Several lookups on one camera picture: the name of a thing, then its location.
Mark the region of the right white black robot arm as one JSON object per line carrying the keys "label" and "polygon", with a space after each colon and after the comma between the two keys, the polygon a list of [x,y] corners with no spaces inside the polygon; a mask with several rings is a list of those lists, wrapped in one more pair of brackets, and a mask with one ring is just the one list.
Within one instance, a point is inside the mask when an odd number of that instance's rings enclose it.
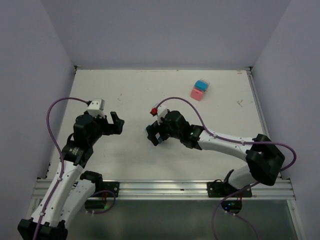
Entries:
{"label": "right white black robot arm", "polygon": [[204,126],[189,124],[177,110],[153,108],[150,113],[157,118],[146,127],[147,139],[154,146],[175,138],[189,149],[215,151],[246,163],[244,167],[230,170],[223,180],[208,182],[209,197],[239,196],[241,189],[254,183],[275,184],[285,156],[266,135],[258,134],[254,138],[219,135],[209,133]]}

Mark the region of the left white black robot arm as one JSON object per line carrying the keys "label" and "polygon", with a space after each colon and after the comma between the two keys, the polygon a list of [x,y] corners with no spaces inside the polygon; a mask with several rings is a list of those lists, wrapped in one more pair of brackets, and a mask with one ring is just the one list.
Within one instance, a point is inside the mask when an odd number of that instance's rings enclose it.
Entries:
{"label": "left white black robot arm", "polygon": [[62,161],[42,201],[29,219],[21,219],[17,230],[24,240],[65,240],[68,226],[80,208],[91,197],[115,199],[115,190],[107,189],[100,173],[85,171],[93,154],[94,144],[102,136],[119,135],[125,121],[116,112],[92,116],[88,112],[78,116],[73,132],[63,147]]}

